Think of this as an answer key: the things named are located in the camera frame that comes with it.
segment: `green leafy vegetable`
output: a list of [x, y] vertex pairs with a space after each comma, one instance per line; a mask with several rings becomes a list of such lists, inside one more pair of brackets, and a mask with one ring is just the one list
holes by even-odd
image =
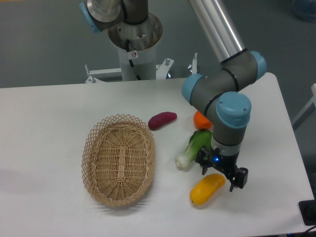
[[212, 132], [209, 130], [197, 130], [193, 133], [186, 149], [179, 154], [176, 159], [176, 165], [179, 169], [188, 167], [191, 161], [196, 159], [199, 149], [205, 146], [210, 150]]

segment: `purple sweet potato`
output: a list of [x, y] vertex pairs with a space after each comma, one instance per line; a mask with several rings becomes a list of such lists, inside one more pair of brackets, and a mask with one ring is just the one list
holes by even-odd
[[153, 116], [148, 121], [148, 127], [150, 130], [158, 130], [161, 127], [175, 121], [177, 119], [177, 114], [173, 112], [162, 112]]

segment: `blue joint cap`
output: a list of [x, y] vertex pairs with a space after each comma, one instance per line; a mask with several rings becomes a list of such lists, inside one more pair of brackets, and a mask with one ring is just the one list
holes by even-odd
[[247, 126], [250, 121], [251, 102], [244, 94], [229, 91], [222, 94], [216, 104], [219, 120], [233, 129]]
[[182, 95], [191, 104], [191, 94], [197, 81], [204, 77], [202, 74], [192, 74], [184, 81], [182, 85]]
[[256, 59], [257, 65], [258, 65], [258, 73], [257, 73], [257, 79], [262, 77], [267, 72], [267, 62], [265, 58], [257, 51], [251, 51], [250, 52]]
[[89, 13], [88, 13], [88, 11], [87, 11], [87, 9], [85, 8], [85, 5], [84, 5], [83, 2], [79, 4], [79, 7], [80, 7], [80, 9], [81, 9], [81, 11], [82, 11], [82, 13], [83, 13], [83, 15], [84, 15], [86, 21], [88, 22], [88, 24], [89, 24], [91, 30], [92, 30], [94, 33], [100, 33], [101, 31], [100, 31], [100, 30], [97, 28], [97, 26], [94, 24], [94, 22], [93, 22], [93, 20], [91, 19], [90, 15], [89, 15]]

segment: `black cable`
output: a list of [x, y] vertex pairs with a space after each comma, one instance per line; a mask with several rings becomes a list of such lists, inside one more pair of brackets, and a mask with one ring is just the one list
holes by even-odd
[[312, 236], [310, 233], [309, 233], [309, 231], [311, 231], [311, 230], [313, 230], [313, 229], [315, 229], [316, 228], [316, 226], [313, 226], [313, 227], [310, 227], [309, 229], [307, 229], [304, 233], [303, 233], [303, 236], [305, 236], [305, 235], [309, 235], [309, 236]]
[[[127, 52], [127, 53], [130, 52], [130, 49], [129, 49], [129, 42], [130, 42], [130, 41], [127, 39], [127, 40], [126, 40], [126, 52]], [[133, 60], [132, 60], [132, 59], [129, 59], [128, 61], [129, 61], [130, 66], [131, 66], [132, 69], [134, 70], [134, 73], [135, 73], [135, 76], [136, 76], [137, 80], [142, 80], [142, 79], [140, 78], [138, 72], [136, 71], [136, 68], [134, 67]]]

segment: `blue container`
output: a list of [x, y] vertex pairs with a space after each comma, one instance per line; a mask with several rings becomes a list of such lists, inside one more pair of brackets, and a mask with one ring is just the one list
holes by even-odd
[[304, 21], [316, 22], [316, 0], [292, 0], [292, 8]]

